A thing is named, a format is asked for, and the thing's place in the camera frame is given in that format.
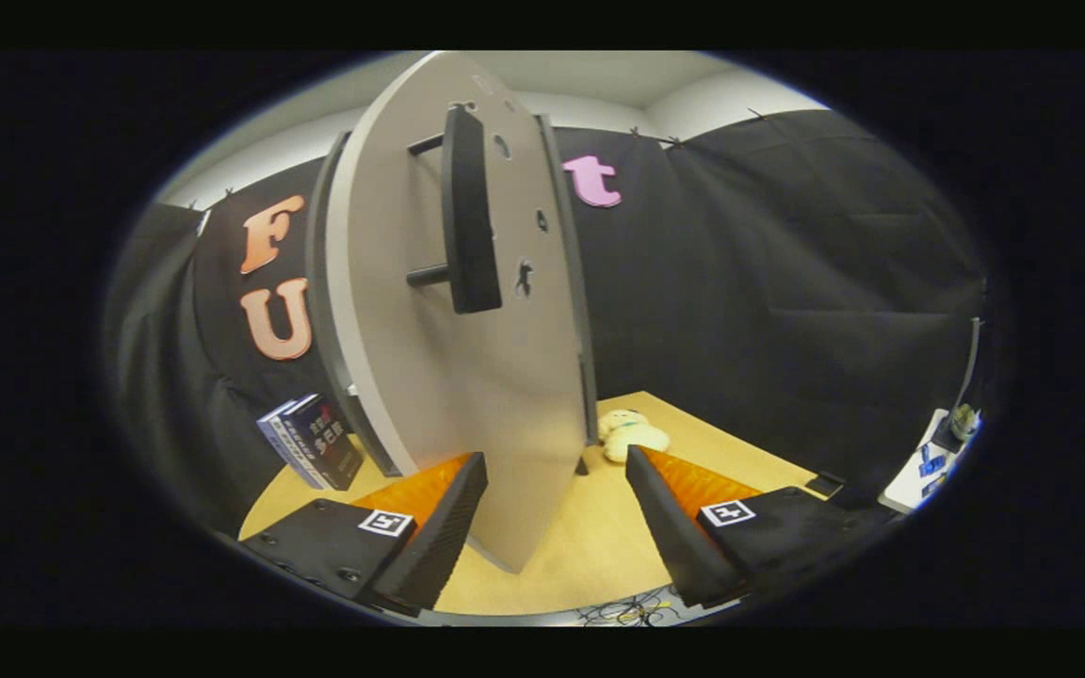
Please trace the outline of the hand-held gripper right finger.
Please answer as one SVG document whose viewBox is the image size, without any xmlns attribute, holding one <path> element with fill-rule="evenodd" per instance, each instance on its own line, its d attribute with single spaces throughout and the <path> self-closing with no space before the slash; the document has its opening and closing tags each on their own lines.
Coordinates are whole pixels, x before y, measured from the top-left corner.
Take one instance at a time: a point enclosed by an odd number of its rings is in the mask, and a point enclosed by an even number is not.
<svg viewBox="0 0 1085 678">
<path fill-rule="evenodd" d="M 883 508 L 848 510 L 797 486 L 761 491 L 641 445 L 628 446 L 625 477 L 686 605 L 767 602 L 847 562 L 892 524 Z"/>
</svg>

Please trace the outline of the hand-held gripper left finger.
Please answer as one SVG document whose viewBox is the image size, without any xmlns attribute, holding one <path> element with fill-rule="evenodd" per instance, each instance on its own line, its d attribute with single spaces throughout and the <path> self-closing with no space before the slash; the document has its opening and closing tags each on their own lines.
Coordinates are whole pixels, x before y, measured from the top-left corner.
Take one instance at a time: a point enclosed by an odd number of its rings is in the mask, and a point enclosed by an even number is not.
<svg viewBox="0 0 1085 678">
<path fill-rule="evenodd" d="M 418 617 L 438 604 L 488 486 L 471 452 L 358 499 L 312 499 L 242 545 L 344 604 Z"/>
</svg>

